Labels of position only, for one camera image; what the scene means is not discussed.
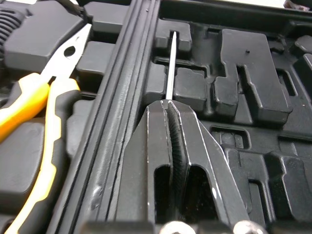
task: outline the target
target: hole in tray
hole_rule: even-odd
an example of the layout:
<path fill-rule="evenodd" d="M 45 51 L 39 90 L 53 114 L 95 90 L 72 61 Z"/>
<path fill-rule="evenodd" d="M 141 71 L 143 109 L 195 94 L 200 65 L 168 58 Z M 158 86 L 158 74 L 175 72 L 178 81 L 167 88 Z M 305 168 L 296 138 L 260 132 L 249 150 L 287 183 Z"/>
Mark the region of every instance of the hole in tray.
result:
<path fill-rule="evenodd" d="M 252 210 L 249 213 L 251 221 L 265 226 L 265 222 L 268 220 L 268 215 L 265 206 L 265 197 L 263 188 L 259 181 L 249 181 L 250 196 L 252 200 Z"/>
<path fill-rule="evenodd" d="M 297 96 L 298 94 L 290 77 L 290 74 L 287 71 L 281 69 L 277 69 L 276 72 L 279 82 L 286 87 L 289 96 Z"/>
<path fill-rule="evenodd" d="M 118 36 L 118 33 L 94 32 L 92 41 L 116 44 Z"/>
<path fill-rule="evenodd" d="M 170 167 L 161 166 L 155 170 L 155 218 L 156 223 L 165 224 L 170 215 Z"/>
<path fill-rule="evenodd" d="M 212 126 L 210 132 L 221 145 L 231 145 L 238 149 L 249 149 L 250 143 L 244 130 Z"/>
<path fill-rule="evenodd" d="M 207 175 L 199 166 L 191 166 L 182 204 L 181 215 L 186 223 L 198 223 L 205 219 L 218 220 Z"/>

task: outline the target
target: screw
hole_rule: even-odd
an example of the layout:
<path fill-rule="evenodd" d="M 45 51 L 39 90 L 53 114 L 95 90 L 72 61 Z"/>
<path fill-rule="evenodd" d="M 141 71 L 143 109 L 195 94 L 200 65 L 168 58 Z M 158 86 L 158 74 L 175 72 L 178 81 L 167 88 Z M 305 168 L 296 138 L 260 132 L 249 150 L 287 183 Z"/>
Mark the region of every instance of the screw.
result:
<path fill-rule="evenodd" d="M 186 223 L 172 221 L 162 226 L 159 234 L 195 234 L 195 231 Z"/>
<path fill-rule="evenodd" d="M 234 234 L 268 234 L 267 231 L 259 224 L 242 220 L 235 224 L 233 229 Z"/>

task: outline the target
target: metal rod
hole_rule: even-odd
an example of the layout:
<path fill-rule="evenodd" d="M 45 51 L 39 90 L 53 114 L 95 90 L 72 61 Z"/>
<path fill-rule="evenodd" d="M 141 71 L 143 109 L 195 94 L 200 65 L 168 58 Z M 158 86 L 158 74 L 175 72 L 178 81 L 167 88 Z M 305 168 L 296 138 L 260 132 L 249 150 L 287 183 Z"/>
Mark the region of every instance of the metal rod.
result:
<path fill-rule="evenodd" d="M 174 92 L 175 67 L 176 67 L 176 32 L 174 32 L 173 37 L 172 37 L 172 44 L 171 44 L 171 51 L 170 51 L 169 72 L 168 72 L 167 92 L 166 92 L 167 100 L 172 100 L 172 96 Z"/>

